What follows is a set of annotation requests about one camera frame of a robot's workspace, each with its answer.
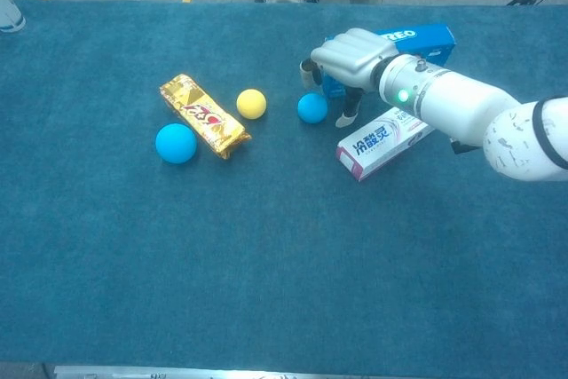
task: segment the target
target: oreo box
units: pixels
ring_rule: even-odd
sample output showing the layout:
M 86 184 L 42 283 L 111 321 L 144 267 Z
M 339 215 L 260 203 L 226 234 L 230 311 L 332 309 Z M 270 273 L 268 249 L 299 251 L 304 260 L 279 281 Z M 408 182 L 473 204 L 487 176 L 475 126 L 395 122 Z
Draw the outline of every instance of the oreo box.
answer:
M 376 34 L 394 42 L 399 52 L 420 55 L 428 62 L 440 67 L 446 64 L 455 46 L 452 32 L 443 23 L 390 28 L 376 31 Z M 345 96 L 343 85 L 325 73 L 322 76 L 321 89 L 330 98 Z
M 434 130 L 398 108 L 391 108 L 337 144 L 335 157 L 362 181 Z

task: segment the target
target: candy bar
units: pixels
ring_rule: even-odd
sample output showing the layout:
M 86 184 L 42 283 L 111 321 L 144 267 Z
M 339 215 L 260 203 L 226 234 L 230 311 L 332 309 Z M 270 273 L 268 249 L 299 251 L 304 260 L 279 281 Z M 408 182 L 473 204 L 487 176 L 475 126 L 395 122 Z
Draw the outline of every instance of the candy bar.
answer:
M 226 113 L 188 75 L 177 75 L 160 87 L 166 103 L 207 142 L 221 158 L 228 159 L 242 142 L 251 139 L 242 124 Z

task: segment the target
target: blue carpet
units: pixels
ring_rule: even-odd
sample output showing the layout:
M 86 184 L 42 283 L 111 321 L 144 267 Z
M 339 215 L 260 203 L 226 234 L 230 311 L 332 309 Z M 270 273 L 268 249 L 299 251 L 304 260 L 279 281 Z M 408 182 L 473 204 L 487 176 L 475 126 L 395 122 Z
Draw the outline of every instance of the blue carpet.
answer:
M 0 359 L 349 375 L 563 377 L 566 187 L 503 178 L 435 132 L 358 183 L 334 102 L 300 122 L 325 36 L 445 22 L 451 69 L 566 93 L 568 7 L 21 1 L 0 35 Z M 224 161 L 163 163 L 192 76 L 268 99 Z M 358 124 L 388 109 L 364 99 Z

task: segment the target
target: yellow ball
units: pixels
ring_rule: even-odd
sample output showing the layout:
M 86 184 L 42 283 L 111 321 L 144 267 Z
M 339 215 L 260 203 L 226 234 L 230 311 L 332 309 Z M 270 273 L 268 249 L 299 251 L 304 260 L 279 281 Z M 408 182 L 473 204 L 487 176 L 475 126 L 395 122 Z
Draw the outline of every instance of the yellow ball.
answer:
M 237 98 L 237 110 L 246 119 L 257 119 L 266 111 L 266 98 L 261 91 L 246 89 Z

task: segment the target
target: white robotic arm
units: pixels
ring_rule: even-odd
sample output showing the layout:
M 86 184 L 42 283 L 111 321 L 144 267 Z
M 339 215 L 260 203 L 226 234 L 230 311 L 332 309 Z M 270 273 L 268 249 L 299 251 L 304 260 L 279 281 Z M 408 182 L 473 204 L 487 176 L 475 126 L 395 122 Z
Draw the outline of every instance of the white robotic arm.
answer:
M 361 28 L 324 42 L 311 60 L 351 90 L 378 91 L 387 104 L 461 144 L 483 147 L 503 175 L 568 180 L 568 98 L 522 105 L 495 86 L 399 53 L 392 41 Z

